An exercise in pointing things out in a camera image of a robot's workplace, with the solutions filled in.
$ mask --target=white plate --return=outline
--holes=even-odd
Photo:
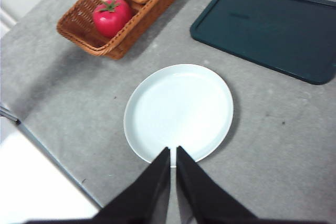
[[[232,96],[224,80],[205,67],[181,64],[153,73],[135,89],[124,132],[134,152],[149,163],[169,147],[175,167],[176,147],[201,160],[223,141],[232,118]]]

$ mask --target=tomato stem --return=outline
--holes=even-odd
[[[116,10],[116,7],[120,5],[120,3],[116,3],[116,0],[112,0],[112,2],[109,4],[106,1],[102,1],[102,3],[105,5],[105,8],[100,9],[99,11],[107,10],[111,13],[114,13]]]

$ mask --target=tray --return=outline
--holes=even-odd
[[[92,20],[100,0],[78,0],[58,21],[57,31],[89,54],[120,59],[175,0],[149,0],[143,6],[126,1],[133,7],[134,16],[111,39],[100,35]]]
[[[190,31],[200,42],[312,84],[335,75],[335,2],[212,0]]]

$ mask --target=red tomato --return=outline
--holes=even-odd
[[[97,30],[113,38],[132,18],[132,9],[124,0],[107,0],[93,11],[93,22]]]

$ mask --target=white floor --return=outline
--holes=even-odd
[[[0,120],[0,223],[90,218],[98,212],[9,119]]]

